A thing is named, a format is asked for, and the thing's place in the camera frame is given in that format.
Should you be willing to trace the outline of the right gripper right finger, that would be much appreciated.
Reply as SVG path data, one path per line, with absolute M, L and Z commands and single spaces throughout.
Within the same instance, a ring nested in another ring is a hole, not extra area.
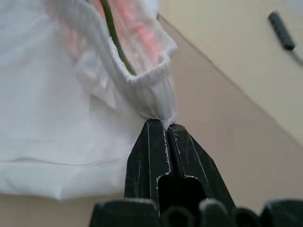
M 231 210 L 234 201 L 213 159 L 190 135 L 186 128 L 173 124 L 167 131 L 172 155 L 174 187 L 181 205 L 189 210 L 198 209 L 204 199 L 216 199 Z

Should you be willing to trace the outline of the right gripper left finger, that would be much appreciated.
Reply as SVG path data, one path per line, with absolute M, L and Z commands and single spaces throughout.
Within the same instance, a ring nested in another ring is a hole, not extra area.
M 170 172 L 167 131 L 161 121 L 148 120 L 127 160 L 124 196 L 158 204 L 158 181 Z

